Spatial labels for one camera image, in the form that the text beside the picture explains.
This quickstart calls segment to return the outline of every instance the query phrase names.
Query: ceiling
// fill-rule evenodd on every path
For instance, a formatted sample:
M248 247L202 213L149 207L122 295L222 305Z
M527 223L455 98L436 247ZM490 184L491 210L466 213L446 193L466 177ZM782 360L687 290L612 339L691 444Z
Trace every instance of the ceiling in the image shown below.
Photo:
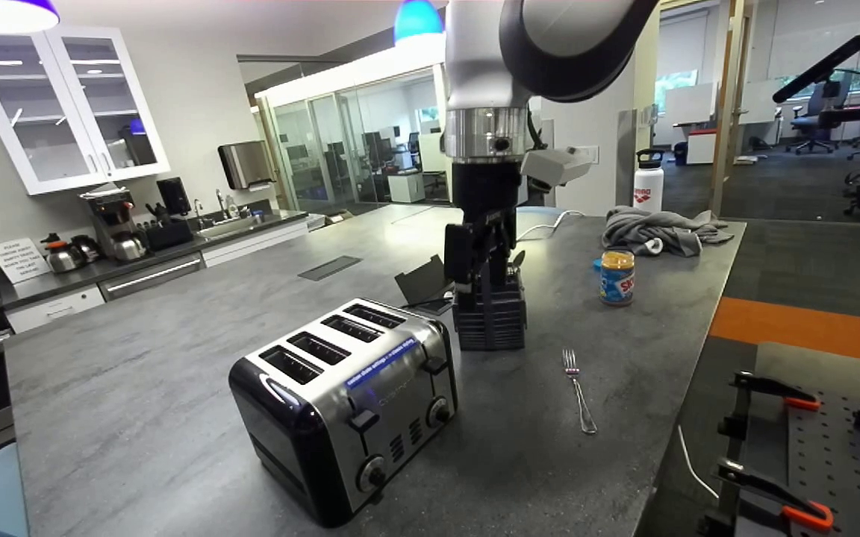
M239 62L243 84L252 84L252 81L267 77L273 71L284 71L290 65L294 65L294 62Z
M391 26L400 0L57 0L69 25L176 26L252 42L239 53L326 53Z

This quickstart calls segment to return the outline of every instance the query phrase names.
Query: black cable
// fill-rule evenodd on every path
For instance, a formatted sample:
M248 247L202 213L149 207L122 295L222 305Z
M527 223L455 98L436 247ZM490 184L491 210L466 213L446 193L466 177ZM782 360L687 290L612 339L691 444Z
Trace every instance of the black cable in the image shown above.
M530 136L530 144L535 144L530 148L549 148L549 147L544 144L544 133L536 132L527 107L526 107L526 129L527 129L527 136Z

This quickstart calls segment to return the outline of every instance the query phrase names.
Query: toaster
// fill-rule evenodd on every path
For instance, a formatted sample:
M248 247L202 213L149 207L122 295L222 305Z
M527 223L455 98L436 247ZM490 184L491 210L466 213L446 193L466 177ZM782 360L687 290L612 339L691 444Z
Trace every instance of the toaster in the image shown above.
M455 415L446 326L367 301L239 359L228 390L258 462L326 529Z

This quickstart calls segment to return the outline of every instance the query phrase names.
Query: toaster slot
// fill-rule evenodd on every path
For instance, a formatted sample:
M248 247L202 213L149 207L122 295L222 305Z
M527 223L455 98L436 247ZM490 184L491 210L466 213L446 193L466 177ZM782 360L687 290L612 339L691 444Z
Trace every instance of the toaster slot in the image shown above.
M284 345L272 345L272 348L258 353L258 359L299 386L306 386L320 375L320 369L312 363L300 360L299 356L293 356Z
M361 315L361 320L367 320L367 321L373 321L373 326L381 326L381 327L397 327L397 326L402 326L400 315L391 315L391 314L381 314L381 309L373 309L373 306L364 306L364 305L351 305L351 306L346 306L346 314Z
M349 353L333 345L333 344L326 344L306 332L290 338L285 344L299 345L300 353L320 359L323 363L339 363Z
M370 326L351 321L346 315L327 315L327 320L323 320L323 326L327 326L327 327L333 327L339 333L349 333L354 339L364 339L364 344L379 338L379 332L373 332Z

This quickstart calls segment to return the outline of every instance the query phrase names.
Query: ceiling light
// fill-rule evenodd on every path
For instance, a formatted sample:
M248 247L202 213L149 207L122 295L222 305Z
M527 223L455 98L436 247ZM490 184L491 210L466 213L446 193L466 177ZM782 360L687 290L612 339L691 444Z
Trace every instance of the ceiling light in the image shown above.
M0 0L0 36L42 34L60 25L49 0Z
M440 17L430 0L402 0L393 17L393 42L440 36Z

